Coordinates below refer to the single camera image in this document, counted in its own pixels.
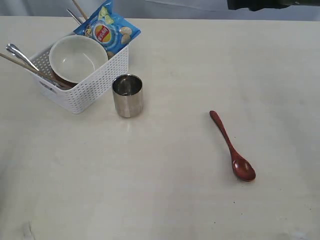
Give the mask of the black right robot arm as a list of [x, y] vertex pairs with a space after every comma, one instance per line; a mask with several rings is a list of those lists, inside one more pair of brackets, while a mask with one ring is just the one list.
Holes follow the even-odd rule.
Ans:
[[289, 6], [320, 6], [320, 0], [227, 0], [229, 10], [249, 9], [256, 12], [262, 9], [284, 9]]

